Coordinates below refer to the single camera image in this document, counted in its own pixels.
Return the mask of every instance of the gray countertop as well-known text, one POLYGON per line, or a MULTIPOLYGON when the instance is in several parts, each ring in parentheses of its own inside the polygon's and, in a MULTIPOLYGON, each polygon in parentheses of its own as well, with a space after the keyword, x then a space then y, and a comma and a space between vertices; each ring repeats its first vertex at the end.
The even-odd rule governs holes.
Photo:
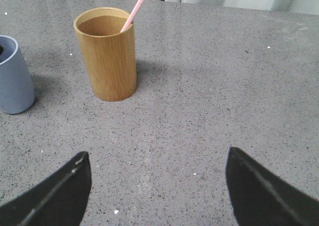
POLYGON ((0 112, 0 204, 86 150, 81 225, 235 226, 230 146, 319 199, 319 16, 147 1, 135 20, 137 91, 103 102, 73 20, 135 3, 0 0, 0 34, 20 43, 38 98, 0 112))

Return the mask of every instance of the cup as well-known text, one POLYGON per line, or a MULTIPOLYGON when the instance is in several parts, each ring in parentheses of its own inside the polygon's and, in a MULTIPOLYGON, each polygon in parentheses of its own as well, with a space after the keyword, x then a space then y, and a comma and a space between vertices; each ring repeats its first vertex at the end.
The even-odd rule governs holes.
POLYGON ((0 35, 0 109, 17 114, 32 106, 35 94, 32 79, 18 42, 0 35))
POLYGON ((120 33, 129 16, 121 9, 100 7, 74 20, 92 89, 104 101, 124 100, 137 87, 134 25, 120 33))

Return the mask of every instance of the wooden cup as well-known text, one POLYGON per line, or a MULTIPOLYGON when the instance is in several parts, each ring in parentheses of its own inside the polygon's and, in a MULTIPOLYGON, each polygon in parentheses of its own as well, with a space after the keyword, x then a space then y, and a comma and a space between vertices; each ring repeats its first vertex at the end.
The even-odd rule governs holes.
POLYGON ((134 25, 120 33, 129 15, 121 9, 101 7, 74 20, 93 91, 104 101, 124 100, 136 90, 134 25))

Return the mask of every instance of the table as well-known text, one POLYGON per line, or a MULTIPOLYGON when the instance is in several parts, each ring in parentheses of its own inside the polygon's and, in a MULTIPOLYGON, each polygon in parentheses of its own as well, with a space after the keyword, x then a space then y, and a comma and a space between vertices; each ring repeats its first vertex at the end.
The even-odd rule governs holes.
POLYGON ((319 17, 147 1, 135 20, 137 91, 103 102, 73 20, 135 3, 0 0, 0 33, 20 43, 38 99, 0 113, 0 204, 86 150, 81 225, 234 226, 231 146, 319 199, 319 17))

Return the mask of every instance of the blue cup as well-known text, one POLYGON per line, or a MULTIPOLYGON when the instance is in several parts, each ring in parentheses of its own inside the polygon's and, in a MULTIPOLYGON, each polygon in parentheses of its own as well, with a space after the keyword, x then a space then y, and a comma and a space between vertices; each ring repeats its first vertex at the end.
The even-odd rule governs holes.
POLYGON ((8 114, 21 113, 35 99, 32 79, 18 42, 0 35, 0 45, 0 109, 8 114))

